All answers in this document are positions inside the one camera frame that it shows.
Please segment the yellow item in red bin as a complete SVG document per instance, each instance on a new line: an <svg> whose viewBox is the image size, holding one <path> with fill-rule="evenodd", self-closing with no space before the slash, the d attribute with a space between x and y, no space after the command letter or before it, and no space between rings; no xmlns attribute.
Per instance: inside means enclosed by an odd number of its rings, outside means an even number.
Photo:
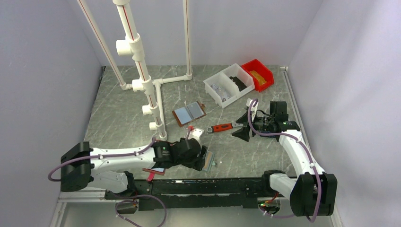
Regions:
<svg viewBox="0 0 401 227"><path fill-rule="evenodd" d="M266 80L262 75L260 75L257 71L252 70L250 71L251 75L253 76L254 79L258 81L259 86L262 86L266 83Z"/></svg>

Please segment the brown card holder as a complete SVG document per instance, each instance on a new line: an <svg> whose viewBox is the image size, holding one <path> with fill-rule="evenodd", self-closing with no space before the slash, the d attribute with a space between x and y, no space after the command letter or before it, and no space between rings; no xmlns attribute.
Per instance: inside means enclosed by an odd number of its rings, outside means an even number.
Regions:
<svg viewBox="0 0 401 227"><path fill-rule="evenodd" d="M172 111L179 127L183 127L207 115L205 105L196 101Z"/></svg>

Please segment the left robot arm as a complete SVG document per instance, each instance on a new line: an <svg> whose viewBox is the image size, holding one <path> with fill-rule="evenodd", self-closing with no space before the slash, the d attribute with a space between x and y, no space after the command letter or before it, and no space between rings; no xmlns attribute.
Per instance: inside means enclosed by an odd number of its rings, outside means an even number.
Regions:
<svg viewBox="0 0 401 227"><path fill-rule="evenodd" d="M137 148L92 148L80 142L61 157L62 192L76 192L86 187L105 189L131 198L136 192L131 169L169 169L185 166L201 171L207 147L195 138L176 142L155 141Z"/></svg>

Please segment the black part in bin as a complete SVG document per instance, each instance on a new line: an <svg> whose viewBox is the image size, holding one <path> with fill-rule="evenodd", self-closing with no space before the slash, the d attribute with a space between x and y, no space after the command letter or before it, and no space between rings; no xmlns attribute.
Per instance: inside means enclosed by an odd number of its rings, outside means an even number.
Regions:
<svg viewBox="0 0 401 227"><path fill-rule="evenodd" d="M240 80L238 77L229 77L229 78L231 79L232 82L234 82L236 84L236 86L238 87L238 90L240 92L247 88L247 85L242 80Z"/></svg>

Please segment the orange credit card in holder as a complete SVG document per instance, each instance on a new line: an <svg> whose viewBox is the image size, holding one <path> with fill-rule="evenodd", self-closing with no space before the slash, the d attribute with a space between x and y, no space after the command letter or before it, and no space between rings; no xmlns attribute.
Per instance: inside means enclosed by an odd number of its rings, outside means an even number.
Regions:
<svg viewBox="0 0 401 227"><path fill-rule="evenodd" d="M208 167L209 167L210 162L211 162L211 159L212 159L212 153L208 151L207 154L206 154L206 156L205 156L205 165L204 165L204 168L208 168Z"/></svg>

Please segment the white divided bin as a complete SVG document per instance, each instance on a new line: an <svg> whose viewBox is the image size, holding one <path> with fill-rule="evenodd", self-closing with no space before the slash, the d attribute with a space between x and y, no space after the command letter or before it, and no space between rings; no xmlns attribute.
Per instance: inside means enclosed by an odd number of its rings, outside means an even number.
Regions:
<svg viewBox="0 0 401 227"><path fill-rule="evenodd" d="M240 92L236 84L232 82L229 77L238 77L247 85L247 88ZM205 79L203 83L205 84L206 93L209 94L214 99L215 103L222 108L227 107L239 98L255 90L253 78L237 63L230 65L220 72ZM227 101L222 102L218 94L211 88L211 84L216 84L220 87L223 87L231 97Z"/></svg>

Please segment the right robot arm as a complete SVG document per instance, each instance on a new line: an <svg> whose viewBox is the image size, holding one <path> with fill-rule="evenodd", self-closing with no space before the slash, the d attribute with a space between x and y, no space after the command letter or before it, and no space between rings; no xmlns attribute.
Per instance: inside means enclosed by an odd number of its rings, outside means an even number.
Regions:
<svg viewBox="0 0 401 227"><path fill-rule="evenodd" d="M236 121L243 126L232 135L247 142L256 135L275 138L286 151L296 173L296 178L292 179L279 170L266 171L261 192L266 196L278 192L289 200L294 216L307 217L310 222L317 216L332 215L337 178L317 163L304 142L299 125L289 120L285 101L271 101L270 112L261 116L258 103L257 99L247 100L246 113Z"/></svg>

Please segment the red card holder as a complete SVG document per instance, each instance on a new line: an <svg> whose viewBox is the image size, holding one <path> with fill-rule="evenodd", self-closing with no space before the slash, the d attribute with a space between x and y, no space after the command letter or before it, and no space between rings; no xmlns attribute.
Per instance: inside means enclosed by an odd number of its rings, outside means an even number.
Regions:
<svg viewBox="0 0 401 227"><path fill-rule="evenodd" d="M153 173L155 175L164 175L166 170L164 168L142 168L142 171L147 172L147 173Z"/></svg>

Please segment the white pvc pipe frame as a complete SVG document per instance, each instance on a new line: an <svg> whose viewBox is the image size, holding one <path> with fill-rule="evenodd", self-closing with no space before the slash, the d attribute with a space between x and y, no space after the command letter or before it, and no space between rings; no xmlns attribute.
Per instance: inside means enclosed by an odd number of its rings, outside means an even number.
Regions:
<svg viewBox="0 0 401 227"><path fill-rule="evenodd" d="M114 5L117 8L124 32L125 38L116 41L116 50L119 56L130 56L137 66L139 78L134 79L131 83L124 81L121 72L108 48L103 34L100 31L87 2L79 0L78 5L84 14L92 32L97 39L101 50L105 54L108 63L110 64L122 90L132 90L133 92L144 92L148 104L142 107L144 115L151 115L154 119L149 123L149 129L156 131L160 140L167 140L166 125L164 121L164 108L162 102L161 86L163 84L189 81L193 78L192 60L191 60L191 42L190 42L190 27L189 27L189 6L188 1L183 1L183 18L184 18L184 36L185 36L185 51L186 51L186 74L183 76L155 79L149 75L148 68L145 62L145 52L140 34L136 29L130 1L115 0Z"/></svg>

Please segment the grey parts in bin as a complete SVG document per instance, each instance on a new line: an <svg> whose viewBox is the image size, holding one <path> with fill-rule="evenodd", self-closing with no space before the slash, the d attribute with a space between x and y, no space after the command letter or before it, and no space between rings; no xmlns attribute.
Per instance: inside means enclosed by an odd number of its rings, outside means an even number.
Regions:
<svg viewBox="0 0 401 227"><path fill-rule="evenodd" d="M218 94L222 102L227 101L231 96L230 94L223 88L216 84L211 84L211 88Z"/></svg>

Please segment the red plastic bin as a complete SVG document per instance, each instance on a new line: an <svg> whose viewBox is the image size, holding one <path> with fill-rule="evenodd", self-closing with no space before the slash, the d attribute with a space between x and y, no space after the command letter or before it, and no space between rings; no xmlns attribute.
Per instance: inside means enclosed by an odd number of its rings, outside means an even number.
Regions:
<svg viewBox="0 0 401 227"><path fill-rule="evenodd" d="M273 73L258 59L253 59L241 66L254 81L255 90L262 92L274 84Z"/></svg>

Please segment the red handled adjustable wrench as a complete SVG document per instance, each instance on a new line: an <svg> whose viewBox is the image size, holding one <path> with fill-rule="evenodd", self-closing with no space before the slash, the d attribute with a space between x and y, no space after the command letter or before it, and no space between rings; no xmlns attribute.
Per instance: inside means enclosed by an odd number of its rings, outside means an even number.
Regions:
<svg viewBox="0 0 401 227"><path fill-rule="evenodd" d="M227 131L233 128L243 127L241 123L225 123L225 124L218 124L210 126L206 129L208 133L215 133L215 132L222 132Z"/></svg>

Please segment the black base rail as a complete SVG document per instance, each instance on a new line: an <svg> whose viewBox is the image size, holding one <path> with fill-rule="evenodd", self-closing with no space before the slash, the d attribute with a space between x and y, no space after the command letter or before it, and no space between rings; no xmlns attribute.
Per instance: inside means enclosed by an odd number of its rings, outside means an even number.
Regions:
<svg viewBox="0 0 401 227"><path fill-rule="evenodd" d="M139 210L179 208L241 207L256 209L277 195L262 177L210 179L135 180L134 191L113 194L106 200L122 200L138 195Z"/></svg>

